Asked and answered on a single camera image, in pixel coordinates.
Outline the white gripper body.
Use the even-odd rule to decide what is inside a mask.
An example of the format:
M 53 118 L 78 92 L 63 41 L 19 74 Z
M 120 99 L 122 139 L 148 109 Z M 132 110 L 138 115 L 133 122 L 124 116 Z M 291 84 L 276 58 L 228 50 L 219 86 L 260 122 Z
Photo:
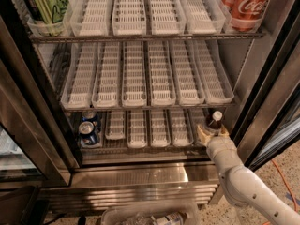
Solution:
M 213 137 L 207 144 L 206 152 L 215 163 L 219 176 L 223 176 L 229 169 L 243 164 L 233 140 L 227 137 Z

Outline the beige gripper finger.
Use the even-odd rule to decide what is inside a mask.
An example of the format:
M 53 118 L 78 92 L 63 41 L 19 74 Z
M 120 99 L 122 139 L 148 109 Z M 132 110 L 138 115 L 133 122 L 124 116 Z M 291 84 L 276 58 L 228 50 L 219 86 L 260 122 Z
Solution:
M 220 128 L 219 136 L 224 137 L 224 138 L 230 137 L 230 133 L 228 132 L 228 130 L 226 129 L 226 127 L 224 125 L 222 125 Z
M 197 134 L 201 143 L 206 146 L 210 140 L 216 135 L 216 132 L 206 125 L 199 124 L 197 126 Z

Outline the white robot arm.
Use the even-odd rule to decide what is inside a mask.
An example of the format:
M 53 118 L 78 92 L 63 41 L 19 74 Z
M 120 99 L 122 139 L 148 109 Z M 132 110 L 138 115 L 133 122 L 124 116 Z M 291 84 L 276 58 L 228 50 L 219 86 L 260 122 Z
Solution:
M 206 153 L 215 163 L 225 198 L 232 206 L 252 206 L 273 225 L 300 225 L 300 215 L 282 201 L 238 155 L 233 140 L 197 126 L 197 134 Z

